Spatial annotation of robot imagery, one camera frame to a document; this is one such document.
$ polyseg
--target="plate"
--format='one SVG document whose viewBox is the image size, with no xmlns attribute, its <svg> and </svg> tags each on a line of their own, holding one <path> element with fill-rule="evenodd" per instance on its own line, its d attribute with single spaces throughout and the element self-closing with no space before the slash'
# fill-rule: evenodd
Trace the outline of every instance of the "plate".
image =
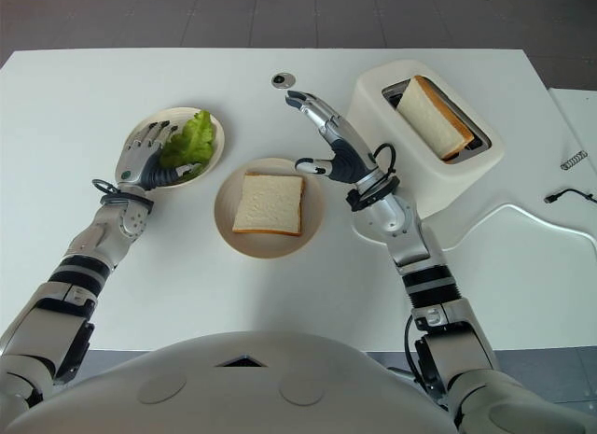
<svg viewBox="0 0 597 434">
<path fill-rule="evenodd" d="M 147 126 L 149 123 L 153 123 L 154 121 L 165 121 L 165 120 L 169 120 L 171 124 L 178 125 L 179 131 L 175 131 L 175 132 L 179 133 L 183 130 L 183 126 L 185 126 L 185 123 L 187 121 L 189 121 L 190 119 L 192 119 L 194 117 L 194 115 L 197 114 L 198 112 L 201 112 L 201 109 L 198 109 L 195 107 L 172 107 L 170 109 L 161 110 L 161 111 L 156 112 L 155 114 L 147 117 L 146 119 L 141 121 L 139 124 L 137 124 L 134 127 L 134 129 L 131 131 L 131 134 L 129 134 L 129 136 L 131 136 L 134 133 L 138 133 L 143 128 L 145 128 L 145 126 Z M 222 156 L 222 151 L 224 150 L 224 129 L 222 129 L 222 125 L 217 120 L 217 118 L 214 117 L 213 115 L 211 115 L 211 112 L 210 112 L 210 116 L 211 116 L 212 124 L 214 125 L 214 131 L 215 131 L 214 132 L 214 141 L 212 142 L 212 146 L 214 147 L 214 155 L 207 163 L 207 166 L 205 167 L 203 172 L 200 175 L 198 175 L 197 177 L 193 177 L 190 180 L 186 180 L 184 182 L 178 182 L 178 183 L 175 183 L 172 185 L 168 185 L 166 187 L 160 187 L 161 189 L 182 187 L 183 185 L 190 184 L 194 180 L 197 180 L 200 177 L 203 177 L 207 173 L 209 173 L 209 171 L 212 170 L 214 168 L 215 164 L 220 160 L 220 157 Z"/>
<path fill-rule="evenodd" d="M 243 195 L 246 173 L 261 175 L 299 175 L 305 179 L 301 200 L 300 236 L 273 233 L 234 233 L 232 225 Z M 324 193 L 320 178 L 302 175 L 295 170 L 293 161 L 287 159 L 259 159 L 250 161 L 232 173 L 220 187 L 215 197 L 215 224 L 222 238 L 239 252 L 258 259 L 276 259 L 300 249 L 315 235 L 324 217 Z"/>
</svg>

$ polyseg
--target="gray tiled floor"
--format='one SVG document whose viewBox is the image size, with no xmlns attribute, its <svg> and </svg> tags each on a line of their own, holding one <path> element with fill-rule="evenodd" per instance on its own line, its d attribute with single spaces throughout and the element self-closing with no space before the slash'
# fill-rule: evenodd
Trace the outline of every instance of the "gray tiled floor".
<svg viewBox="0 0 597 434">
<path fill-rule="evenodd" d="M 595 90 L 597 0 L 0 0 L 0 65 L 16 49 L 109 47 L 514 48 L 547 86 Z M 136 355 L 90 352 L 77 379 Z M 546 399 L 597 412 L 597 347 L 498 356 Z"/>
</svg>

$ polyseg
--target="lettuce leaf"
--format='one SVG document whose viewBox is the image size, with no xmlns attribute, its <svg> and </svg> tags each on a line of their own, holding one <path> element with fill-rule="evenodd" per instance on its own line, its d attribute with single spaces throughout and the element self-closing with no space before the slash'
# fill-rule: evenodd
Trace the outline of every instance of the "lettuce leaf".
<svg viewBox="0 0 597 434">
<path fill-rule="evenodd" d="M 164 144 L 160 166 L 176 168 L 189 163 L 201 163 L 195 171 L 188 174 L 197 175 L 214 155 L 213 141 L 214 126 L 211 116 L 209 112 L 202 110 L 185 123 L 181 133 L 175 133 Z"/>
</svg>

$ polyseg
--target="spring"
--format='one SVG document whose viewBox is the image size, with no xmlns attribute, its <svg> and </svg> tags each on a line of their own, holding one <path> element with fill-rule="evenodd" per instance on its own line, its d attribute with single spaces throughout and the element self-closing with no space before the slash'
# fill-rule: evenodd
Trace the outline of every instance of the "spring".
<svg viewBox="0 0 597 434">
<path fill-rule="evenodd" d="M 564 171 L 569 170 L 587 156 L 589 156 L 589 154 L 587 154 L 587 151 L 578 151 L 577 154 L 575 154 L 570 159 L 561 164 L 560 168 L 562 168 Z"/>
</svg>

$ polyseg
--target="bread slice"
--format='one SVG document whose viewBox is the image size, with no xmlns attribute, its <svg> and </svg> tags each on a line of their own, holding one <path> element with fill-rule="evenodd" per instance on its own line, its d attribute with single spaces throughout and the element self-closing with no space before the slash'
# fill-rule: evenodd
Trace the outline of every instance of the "bread slice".
<svg viewBox="0 0 597 434">
<path fill-rule="evenodd" d="M 232 231 L 299 236 L 303 189 L 296 175 L 245 175 Z"/>
<path fill-rule="evenodd" d="M 410 80 L 396 110 L 442 160 L 459 153 L 475 138 L 426 77 Z"/>
</svg>

